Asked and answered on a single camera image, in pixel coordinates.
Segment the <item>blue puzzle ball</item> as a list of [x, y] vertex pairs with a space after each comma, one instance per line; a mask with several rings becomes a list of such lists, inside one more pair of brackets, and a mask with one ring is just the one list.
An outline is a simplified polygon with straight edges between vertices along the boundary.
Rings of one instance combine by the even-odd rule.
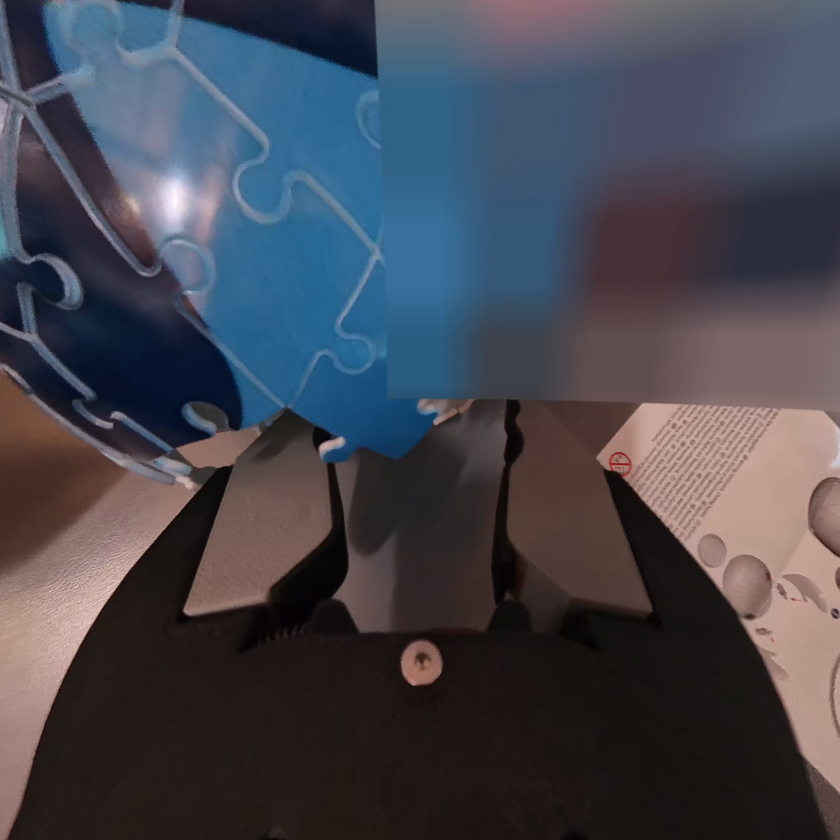
[[387, 395], [374, 2], [1, 2], [2, 374], [113, 463], [291, 411], [337, 463], [471, 401]]

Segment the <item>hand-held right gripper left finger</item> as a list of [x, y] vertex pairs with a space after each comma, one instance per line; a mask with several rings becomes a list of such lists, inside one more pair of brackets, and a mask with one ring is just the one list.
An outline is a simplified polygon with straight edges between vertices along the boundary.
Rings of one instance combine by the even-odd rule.
[[349, 571], [343, 504], [321, 432], [276, 420], [230, 472], [184, 615], [245, 617], [252, 632], [300, 632]]

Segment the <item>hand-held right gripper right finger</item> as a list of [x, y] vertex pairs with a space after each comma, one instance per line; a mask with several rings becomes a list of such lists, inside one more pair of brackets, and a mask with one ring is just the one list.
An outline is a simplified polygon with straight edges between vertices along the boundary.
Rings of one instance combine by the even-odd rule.
[[534, 632], [589, 614], [644, 622], [653, 607], [603, 467], [555, 403], [508, 401], [491, 569]]

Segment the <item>white instruction sheet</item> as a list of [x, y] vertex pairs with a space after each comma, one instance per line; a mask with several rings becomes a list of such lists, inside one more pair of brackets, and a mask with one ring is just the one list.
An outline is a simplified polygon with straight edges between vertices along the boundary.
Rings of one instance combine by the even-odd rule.
[[839, 430], [818, 411], [641, 405], [603, 446], [725, 596], [808, 762], [839, 784]]

